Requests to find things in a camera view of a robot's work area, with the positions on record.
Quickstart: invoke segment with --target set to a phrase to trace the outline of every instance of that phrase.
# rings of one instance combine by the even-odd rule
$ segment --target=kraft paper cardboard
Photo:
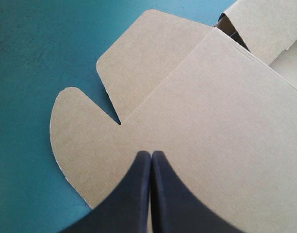
[[[146,12],[98,62],[121,125],[79,89],[59,94],[50,140],[60,168],[94,207],[137,151],[163,150],[193,194],[229,223],[251,233],[296,233],[297,89],[218,28],[199,24],[183,36],[176,20],[190,25]],[[155,38],[174,49],[152,51],[146,45]],[[146,56],[134,61],[139,52]],[[118,68],[105,68],[108,62]],[[162,68],[163,76],[155,71]]]

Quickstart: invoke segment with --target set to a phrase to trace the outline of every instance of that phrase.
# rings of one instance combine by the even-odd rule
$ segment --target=teal table
[[[114,120],[95,65],[147,9],[214,25],[234,0],[0,0],[0,233],[57,232],[90,211],[50,147],[59,91],[76,86]]]

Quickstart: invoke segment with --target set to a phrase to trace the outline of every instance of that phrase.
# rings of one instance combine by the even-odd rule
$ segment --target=cardboard flap
[[[148,10],[98,59],[97,72],[121,123],[210,30]]]
[[[238,0],[224,14],[267,65],[297,40],[297,0]]]

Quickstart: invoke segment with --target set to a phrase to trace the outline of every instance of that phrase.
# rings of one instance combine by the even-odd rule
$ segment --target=cardboard edge
[[[227,39],[228,39],[228,35],[225,34],[222,30],[220,30],[219,28],[217,28],[222,34],[223,36],[225,36]],[[274,72],[275,74],[277,74],[283,81],[285,81],[288,85],[290,85],[291,87],[293,87],[296,91],[297,91],[297,88],[292,85],[289,81],[287,81],[283,76],[281,76],[279,73],[277,73],[275,70],[273,70],[269,65],[267,65],[265,62],[263,62],[260,58],[258,58],[257,56],[255,56],[253,53],[251,53],[250,51],[248,50],[238,50],[240,51],[241,53],[244,53],[245,55],[255,59],[257,62],[261,63],[263,66],[266,66],[268,69],[270,69],[272,72]]]
[[[55,102],[54,102],[54,105],[53,105],[53,108],[52,108],[52,110],[51,110],[51,114],[50,114],[50,121],[49,121],[49,141],[50,141],[50,146],[51,146],[51,151],[52,151],[52,154],[53,154],[53,156],[54,156],[54,159],[55,159],[55,161],[56,161],[56,163],[57,163],[57,165],[58,165],[58,167],[59,167],[59,169],[60,169],[60,171],[62,172],[62,174],[63,174],[63,176],[65,177],[65,179],[66,179],[66,181],[71,185],[71,187],[78,193],[78,195],[80,195],[80,197],[86,202],[86,204],[89,206],[89,208],[90,209],[93,209],[94,207],[93,206],[91,206],[87,201],[86,201],[86,199],[77,191],[77,189],[73,186],[73,184],[67,179],[67,177],[66,177],[66,175],[65,175],[65,173],[64,173],[64,171],[63,171],[63,169],[61,168],[61,166],[60,166],[60,164],[59,164],[59,162],[58,162],[58,160],[57,160],[57,157],[56,157],[56,155],[55,155],[55,151],[54,151],[54,149],[53,149],[53,145],[52,145],[52,137],[51,137],[51,126],[52,126],[52,124],[51,124],[51,121],[52,121],[52,117],[53,117],[53,111],[54,111],[54,108],[55,108],[55,104],[56,104],[56,102],[57,102],[57,100],[64,94],[64,92],[66,92],[66,91],[68,91],[68,90],[70,90],[70,89],[77,89],[78,91],[81,91],[79,88],[77,88],[77,87],[66,87],[65,89],[63,89],[62,91],[60,91],[59,93],[58,93],[58,95],[57,95],[57,97],[56,97],[56,99],[55,99]]]

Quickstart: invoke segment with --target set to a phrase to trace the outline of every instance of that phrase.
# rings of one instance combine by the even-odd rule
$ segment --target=brown cardboard
[[[297,40],[297,0],[237,0],[224,14],[267,65]]]
[[[217,27],[297,88],[297,0],[238,0]]]
[[[128,40],[122,37],[115,44],[128,49],[134,44],[130,40],[147,43],[142,29],[151,28],[158,19],[172,27],[164,13],[149,11],[142,17],[154,20],[143,20],[144,25],[124,34]],[[136,75],[134,79],[120,75],[137,74],[137,68],[123,66],[108,77],[107,69],[100,67],[114,56],[126,60],[119,59],[111,67],[134,63],[130,58],[137,49],[123,56],[125,49],[113,49],[114,44],[114,52],[103,57],[103,64],[98,62],[110,98],[116,110],[121,109],[121,125],[79,89],[62,91],[51,115],[55,158],[69,182],[93,207],[118,184],[137,151],[163,150],[194,195],[239,229],[296,233],[297,90],[218,28],[199,27],[204,33],[199,33],[194,48],[184,47],[188,52],[179,53],[180,61],[172,57],[178,54],[173,50],[155,57],[155,66],[139,63],[149,79],[150,68],[166,67],[163,77],[151,78],[154,88],[141,85]],[[155,33],[150,40],[163,31]],[[193,31],[185,33],[192,37]],[[169,39],[168,43],[180,48],[184,40]],[[139,43],[136,48],[154,49]],[[174,64],[168,66],[165,59]],[[117,99],[111,97],[108,78],[124,84],[119,88],[113,83],[112,91],[120,94]],[[130,90],[125,87],[134,82],[134,92],[145,94],[127,95]],[[137,99],[125,103],[127,111],[118,100],[125,95],[126,101]]]

